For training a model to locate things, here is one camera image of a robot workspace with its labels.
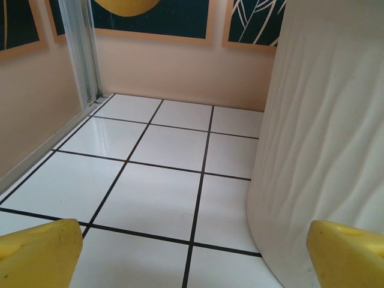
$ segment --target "yellow plastic part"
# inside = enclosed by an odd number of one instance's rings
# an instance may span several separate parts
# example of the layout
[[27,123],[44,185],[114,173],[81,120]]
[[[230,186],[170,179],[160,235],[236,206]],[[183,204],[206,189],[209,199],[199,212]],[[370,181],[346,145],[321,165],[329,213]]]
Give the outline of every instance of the yellow plastic part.
[[384,287],[384,235],[313,221],[307,248],[322,288]]
[[0,237],[0,288],[68,288],[83,247],[76,220]]
[[105,10],[123,17],[143,14],[154,8],[160,0],[95,0]]

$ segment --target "white textured cylinder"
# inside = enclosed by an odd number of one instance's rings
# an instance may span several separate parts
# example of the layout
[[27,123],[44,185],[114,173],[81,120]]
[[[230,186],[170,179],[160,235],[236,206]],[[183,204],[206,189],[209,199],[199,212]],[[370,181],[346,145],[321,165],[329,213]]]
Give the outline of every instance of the white textured cylinder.
[[312,220],[384,232],[384,1],[288,0],[247,214],[286,288],[319,287]]

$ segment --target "picture frame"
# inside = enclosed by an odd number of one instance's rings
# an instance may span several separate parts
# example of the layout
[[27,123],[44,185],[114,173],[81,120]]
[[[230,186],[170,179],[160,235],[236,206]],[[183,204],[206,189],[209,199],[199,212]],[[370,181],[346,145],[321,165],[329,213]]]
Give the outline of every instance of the picture frame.
[[285,4],[286,0],[227,0],[222,47],[275,53]]
[[192,37],[183,37],[178,35],[164,35],[164,34],[154,34],[148,32],[136,32],[136,31],[123,31],[117,29],[103,29],[99,28],[97,23],[98,20],[94,17],[95,22],[95,31],[98,35],[121,37],[121,38],[135,38],[142,40],[157,40],[157,41],[167,41],[175,43],[184,43],[184,44],[198,44],[209,46],[212,44],[213,40],[213,30],[214,30],[214,14],[216,9],[217,0],[207,0],[208,4],[208,15],[206,20],[206,30],[205,38],[192,38]]
[[40,18],[39,10],[37,7],[37,4],[35,0],[26,0],[26,2],[29,4],[30,12],[32,14],[33,24],[35,26],[35,33],[37,33],[38,40],[33,41],[26,44],[21,44],[16,47],[10,47],[7,48],[7,39],[8,39],[8,6],[7,1],[3,0],[3,11],[4,11],[4,50],[0,50],[0,61],[14,58],[26,53],[34,52],[37,50],[41,50],[46,47],[46,39],[44,37],[44,29],[43,29],[43,23]]
[[58,24],[57,23],[60,22],[60,25],[62,25],[62,18],[60,16],[59,19],[56,19],[54,16],[53,9],[52,9],[52,5],[55,5],[55,8],[57,8],[58,1],[54,0],[55,3],[53,3],[52,0],[44,0],[44,1],[45,1],[45,5],[47,8],[49,24],[50,24],[50,28],[52,30],[52,35],[53,35],[53,39],[54,39],[55,43],[61,44],[61,43],[66,42],[67,38],[65,36],[65,33],[60,34],[58,32]]

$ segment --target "wall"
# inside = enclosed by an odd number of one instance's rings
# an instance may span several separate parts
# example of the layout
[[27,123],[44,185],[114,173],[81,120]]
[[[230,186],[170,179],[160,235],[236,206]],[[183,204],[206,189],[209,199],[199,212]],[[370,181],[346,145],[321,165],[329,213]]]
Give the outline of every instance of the wall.
[[222,48],[225,12],[211,47],[97,35],[105,90],[263,111],[274,54]]
[[36,1],[47,45],[0,63],[0,177],[80,112],[66,44],[55,44],[43,1]]
[[247,200],[285,288],[320,287],[305,244],[312,220],[384,232],[383,15],[377,0],[287,1]]

